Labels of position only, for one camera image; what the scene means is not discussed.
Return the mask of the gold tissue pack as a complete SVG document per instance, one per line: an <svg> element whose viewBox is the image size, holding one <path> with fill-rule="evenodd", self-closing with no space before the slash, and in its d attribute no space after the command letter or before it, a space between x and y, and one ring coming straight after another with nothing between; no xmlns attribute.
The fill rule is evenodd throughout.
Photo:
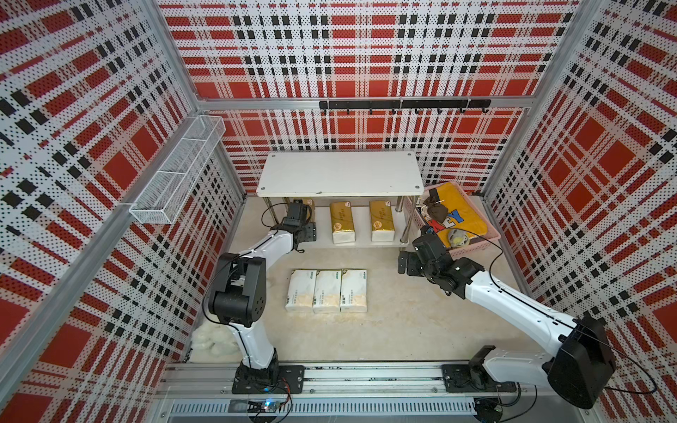
<svg viewBox="0 0 677 423"><path fill-rule="evenodd" d="M333 243L354 243L356 232L351 203L348 201L331 203L330 213Z"/></svg>
<svg viewBox="0 0 677 423"><path fill-rule="evenodd" d="M315 221L316 218L315 203L312 198L309 197L291 198L289 203L303 203L305 206L307 206L306 218L309 219L311 222Z"/></svg>
<svg viewBox="0 0 677 423"><path fill-rule="evenodd" d="M395 224L390 201L370 201L370 225L372 243L394 241Z"/></svg>

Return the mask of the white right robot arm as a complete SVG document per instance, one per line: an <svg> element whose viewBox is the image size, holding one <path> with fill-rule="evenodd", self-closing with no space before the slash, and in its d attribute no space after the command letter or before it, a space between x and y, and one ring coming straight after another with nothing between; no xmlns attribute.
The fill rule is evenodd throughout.
<svg viewBox="0 0 677 423"><path fill-rule="evenodd" d="M492 380L550 387L580 409L595 405L616 370L601 321L548 308L504 284L474 260L452 257L436 234L420 236L413 247L398 255L398 273L425 278L447 295L495 313L541 348L511 352L490 347L478 359Z"/></svg>

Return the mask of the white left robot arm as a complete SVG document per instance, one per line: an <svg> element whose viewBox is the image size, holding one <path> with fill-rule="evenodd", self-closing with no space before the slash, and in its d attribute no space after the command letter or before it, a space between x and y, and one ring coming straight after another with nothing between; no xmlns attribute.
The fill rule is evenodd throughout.
<svg viewBox="0 0 677 423"><path fill-rule="evenodd" d="M205 319L231 330L243 355L236 381L268 388L280 380L276 349L259 322L267 301L267 271L280 258L317 239L314 207L301 200L287 205L287 216L254 246L224 253L202 302Z"/></svg>

